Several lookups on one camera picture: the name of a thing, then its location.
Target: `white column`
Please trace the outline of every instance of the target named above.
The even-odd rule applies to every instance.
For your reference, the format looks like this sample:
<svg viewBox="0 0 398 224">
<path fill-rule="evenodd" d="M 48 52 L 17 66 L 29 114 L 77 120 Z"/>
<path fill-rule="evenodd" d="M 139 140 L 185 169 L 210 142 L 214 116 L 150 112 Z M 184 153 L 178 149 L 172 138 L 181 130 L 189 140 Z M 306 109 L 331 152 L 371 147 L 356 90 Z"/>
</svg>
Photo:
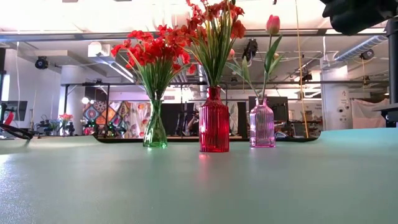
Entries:
<svg viewBox="0 0 398 224">
<path fill-rule="evenodd" d="M 348 79 L 347 64 L 321 60 L 321 81 Z M 353 128 L 349 89 L 344 84 L 322 84 L 323 129 L 341 130 Z"/>
<path fill-rule="evenodd" d="M 83 83 L 86 81 L 85 69 L 76 65 L 64 65 L 61 71 L 61 84 L 66 83 Z M 83 119 L 83 103 L 81 99 L 85 96 L 85 88 L 82 86 L 76 87 L 73 91 L 73 86 L 68 87 L 67 98 L 67 114 L 73 115 L 73 126 L 75 127 L 75 134 L 82 134 L 82 126 L 80 120 Z M 65 102 L 65 87 L 62 86 L 60 90 L 60 103 L 58 113 L 63 114 L 63 107 Z"/>
</svg>

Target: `security camera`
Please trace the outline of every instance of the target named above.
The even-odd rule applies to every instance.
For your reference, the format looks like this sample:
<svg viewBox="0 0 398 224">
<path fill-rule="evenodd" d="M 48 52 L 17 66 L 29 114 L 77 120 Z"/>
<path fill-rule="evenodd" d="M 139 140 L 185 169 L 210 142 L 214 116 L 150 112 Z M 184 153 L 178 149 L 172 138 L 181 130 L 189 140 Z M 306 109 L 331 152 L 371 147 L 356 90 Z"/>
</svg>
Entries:
<svg viewBox="0 0 398 224">
<path fill-rule="evenodd" d="M 46 68 L 49 67 L 49 62 L 47 61 L 47 57 L 46 56 L 39 56 L 36 63 L 35 63 L 35 67 L 37 69 L 41 69 L 44 70 Z"/>
</svg>

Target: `table surface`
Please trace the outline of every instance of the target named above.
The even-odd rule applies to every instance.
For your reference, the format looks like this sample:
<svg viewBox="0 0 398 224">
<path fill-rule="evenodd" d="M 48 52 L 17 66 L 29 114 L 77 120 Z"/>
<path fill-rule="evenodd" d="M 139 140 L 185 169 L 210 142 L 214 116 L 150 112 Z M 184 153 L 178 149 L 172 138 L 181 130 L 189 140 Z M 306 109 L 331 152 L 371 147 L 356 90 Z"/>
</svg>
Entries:
<svg viewBox="0 0 398 224">
<path fill-rule="evenodd" d="M 91 137 L 0 142 L 0 223 L 397 223 L 398 129 L 205 154 Z"/>
</svg>

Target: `glass vase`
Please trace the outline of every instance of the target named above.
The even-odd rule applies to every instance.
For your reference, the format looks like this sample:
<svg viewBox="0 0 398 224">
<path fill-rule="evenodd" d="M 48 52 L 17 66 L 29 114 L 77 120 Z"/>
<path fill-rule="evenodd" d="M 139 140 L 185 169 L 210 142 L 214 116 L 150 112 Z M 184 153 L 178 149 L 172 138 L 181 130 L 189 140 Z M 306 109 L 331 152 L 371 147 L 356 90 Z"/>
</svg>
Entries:
<svg viewBox="0 0 398 224">
<path fill-rule="evenodd" d="M 257 100 L 250 111 L 250 146 L 275 147 L 274 112 L 267 100 Z"/>
<path fill-rule="evenodd" d="M 199 111 L 201 152 L 229 152 L 229 111 L 221 102 L 220 87 L 207 89 L 207 100 Z"/>
<path fill-rule="evenodd" d="M 144 147 L 167 147 L 166 130 L 163 127 L 160 117 L 161 100 L 152 100 L 150 102 L 150 120 L 145 129 Z"/>
</svg>

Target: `desk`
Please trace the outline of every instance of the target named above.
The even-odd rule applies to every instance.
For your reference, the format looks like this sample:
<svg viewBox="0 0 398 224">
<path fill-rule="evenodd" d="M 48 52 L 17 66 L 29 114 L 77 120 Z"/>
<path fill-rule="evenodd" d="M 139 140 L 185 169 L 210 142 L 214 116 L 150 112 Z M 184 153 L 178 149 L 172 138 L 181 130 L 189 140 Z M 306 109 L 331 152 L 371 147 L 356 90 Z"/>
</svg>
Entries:
<svg viewBox="0 0 398 224">
<path fill-rule="evenodd" d="M 91 136 L 0 142 L 0 223 L 397 223 L 398 129 L 200 153 Z"/>
</svg>

